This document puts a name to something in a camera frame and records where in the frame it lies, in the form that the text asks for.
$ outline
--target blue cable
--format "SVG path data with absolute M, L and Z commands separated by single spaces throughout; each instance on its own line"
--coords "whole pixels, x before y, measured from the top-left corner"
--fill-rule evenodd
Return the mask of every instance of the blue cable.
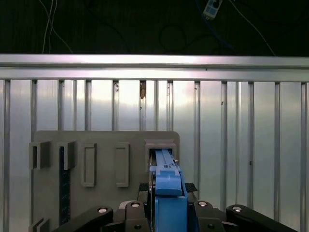
M 209 28 L 211 33 L 214 35 L 214 37 L 216 37 L 217 40 L 220 41 L 220 43 L 224 44 L 227 48 L 231 49 L 233 52 L 236 53 L 236 51 L 232 48 L 231 45 L 229 45 L 226 41 L 224 41 L 223 39 L 220 38 L 220 36 L 216 33 L 216 31 L 211 27 L 211 25 L 209 24 L 208 20 L 203 16 L 201 7 L 199 6 L 199 3 L 198 3 L 198 0 L 195 0 L 195 3 L 197 4 L 197 8 L 198 8 L 198 11 L 199 11 L 202 19 L 204 20 L 205 24 L 207 25 L 207 27 Z

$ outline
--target dark background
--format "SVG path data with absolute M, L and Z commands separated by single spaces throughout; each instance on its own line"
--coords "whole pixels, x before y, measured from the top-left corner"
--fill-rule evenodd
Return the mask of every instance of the dark background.
M 49 12 L 52 0 L 42 2 Z M 198 2 L 204 10 L 207 0 Z M 309 0 L 235 4 L 277 56 L 309 56 Z M 46 23 L 39 0 L 0 0 L 0 53 L 42 53 Z M 58 0 L 54 19 L 75 54 L 272 55 L 228 0 L 210 24 L 235 51 L 212 36 L 195 0 Z M 51 53 L 70 53 L 54 33 Z

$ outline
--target corrugated metal wall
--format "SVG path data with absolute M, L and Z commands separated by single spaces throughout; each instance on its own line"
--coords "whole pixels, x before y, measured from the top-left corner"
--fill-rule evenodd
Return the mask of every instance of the corrugated metal wall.
M 0 93 L 4 232 L 28 228 L 28 144 L 39 130 L 176 131 L 200 199 L 309 231 L 307 83 L 12 79 L 0 81 Z

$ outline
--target white power strip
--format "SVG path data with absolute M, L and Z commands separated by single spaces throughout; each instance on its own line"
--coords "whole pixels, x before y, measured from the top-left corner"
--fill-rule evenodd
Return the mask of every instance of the white power strip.
M 222 4 L 222 1 L 223 0 L 209 0 L 205 9 L 204 9 L 204 12 L 203 14 L 205 15 L 206 19 L 211 19 L 213 20 L 218 11 L 219 11 L 219 8 Z

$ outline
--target aluminum rail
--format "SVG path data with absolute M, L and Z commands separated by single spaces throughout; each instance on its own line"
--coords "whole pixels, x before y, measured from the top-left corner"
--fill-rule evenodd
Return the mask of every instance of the aluminum rail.
M 0 68 L 0 79 L 309 82 L 309 70 Z
M 0 67 L 309 69 L 309 58 L 158 55 L 0 55 Z

